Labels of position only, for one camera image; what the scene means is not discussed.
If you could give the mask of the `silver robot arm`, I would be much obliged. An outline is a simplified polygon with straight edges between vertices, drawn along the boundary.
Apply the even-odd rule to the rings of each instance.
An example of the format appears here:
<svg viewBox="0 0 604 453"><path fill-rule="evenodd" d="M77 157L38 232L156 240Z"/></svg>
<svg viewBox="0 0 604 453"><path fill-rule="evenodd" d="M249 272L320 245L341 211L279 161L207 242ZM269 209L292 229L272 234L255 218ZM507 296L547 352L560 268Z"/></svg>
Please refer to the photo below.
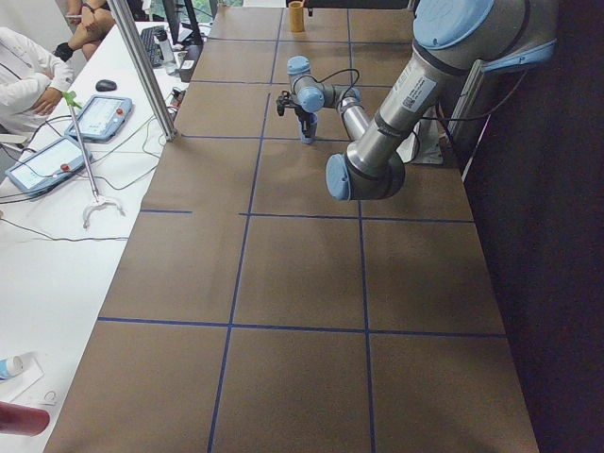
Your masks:
<svg viewBox="0 0 604 453"><path fill-rule="evenodd" d="M405 179L399 146L445 85L478 60L486 72L516 72L548 60L558 12L556 1L422 1L412 23L411 59L373 117L354 86L317 80L304 56L288 60L291 88L277 99L277 113L292 109L301 140L310 142L318 111L336 109L352 142L327 161L329 193L338 200L388 198Z"/></svg>

